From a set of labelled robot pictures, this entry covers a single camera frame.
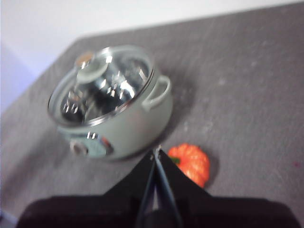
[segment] metal rim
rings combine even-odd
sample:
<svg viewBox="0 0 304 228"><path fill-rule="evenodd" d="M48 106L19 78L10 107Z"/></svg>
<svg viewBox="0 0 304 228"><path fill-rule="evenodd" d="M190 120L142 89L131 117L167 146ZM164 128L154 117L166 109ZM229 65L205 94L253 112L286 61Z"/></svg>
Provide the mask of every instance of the metal rim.
<svg viewBox="0 0 304 228"><path fill-rule="evenodd" d="M151 73L149 74L149 77L148 77L148 80L147 80L146 84L141 88L141 90L132 99L123 103L116 110L112 110L111 112L106 113L104 115L101 115L101 116L99 116L99 117L97 117L93 120L89 120L89 121L81 122L81 123L66 123L66 124L58 121L58 119L56 119L50 113L50 110L49 110L49 103L50 103L51 97L53 96L54 91L52 92L52 94L51 94L51 96L48 100L48 103L47 103L47 105L48 105L47 106L47 113L55 123L57 123L59 126L63 126L63 127L71 127L71 128L88 127L88 126L92 127L92 126L104 123L105 121L109 120L110 118L113 118L114 116L123 112L128 106L130 106L146 90L146 88L150 85L150 82L153 78L153 75L154 75L154 68L151 69Z"/></svg>

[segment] gray surface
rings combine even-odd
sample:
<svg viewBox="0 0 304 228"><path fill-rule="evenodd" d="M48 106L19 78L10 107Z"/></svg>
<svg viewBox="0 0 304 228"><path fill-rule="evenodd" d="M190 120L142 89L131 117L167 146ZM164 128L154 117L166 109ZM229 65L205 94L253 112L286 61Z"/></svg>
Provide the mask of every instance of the gray surface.
<svg viewBox="0 0 304 228"><path fill-rule="evenodd" d="M304 225L304 4L245 12L75 42L1 118L1 203L19 216L50 195L101 194L143 154L105 162L72 156L47 101L86 50L136 44L173 81L165 149L201 145L216 196L281 201Z"/></svg>

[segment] orange pumpkin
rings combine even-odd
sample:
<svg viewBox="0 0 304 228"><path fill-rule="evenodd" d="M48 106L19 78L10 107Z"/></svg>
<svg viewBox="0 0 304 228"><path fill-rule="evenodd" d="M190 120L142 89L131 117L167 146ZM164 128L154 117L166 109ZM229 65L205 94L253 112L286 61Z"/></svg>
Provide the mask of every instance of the orange pumpkin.
<svg viewBox="0 0 304 228"><path fill-rule="evenodd" d="M208 156L196 145L183 143L172 147L169 157L179 169L200 187L209 179L210 162Z"/></svg>

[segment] glass lid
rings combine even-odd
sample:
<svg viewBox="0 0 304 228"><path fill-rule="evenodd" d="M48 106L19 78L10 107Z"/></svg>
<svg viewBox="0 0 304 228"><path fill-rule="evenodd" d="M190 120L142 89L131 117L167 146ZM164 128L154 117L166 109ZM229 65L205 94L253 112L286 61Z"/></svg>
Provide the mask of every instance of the glass lid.
<svg viewBox="0 0 304 228"><path fill-rule="evenodd" d="M54 90L48 111L66 126L101 123L124 110L152 77L153 62L140 47L87 52Z"/></svg>

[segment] pot handle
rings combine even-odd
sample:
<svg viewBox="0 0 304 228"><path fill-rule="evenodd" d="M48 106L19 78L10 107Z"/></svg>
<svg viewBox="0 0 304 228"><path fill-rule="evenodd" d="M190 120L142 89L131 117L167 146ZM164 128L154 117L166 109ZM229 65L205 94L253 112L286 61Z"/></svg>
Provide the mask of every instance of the pot handle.
<svg viewBox="0 0 304 228"><path fill-rule="evenodd" d="M162 94L160 94L158 97L151 99L151 97L155 95L160 84L167 85L165 91ZM146 99L144 99L144 101L142 102L142 107L146 112L149 112L152 108L160 105L170 91L171 91L171 80L165 75L160 75L155 83L154 88L152 89L150 94L146 97Z"/></svg>

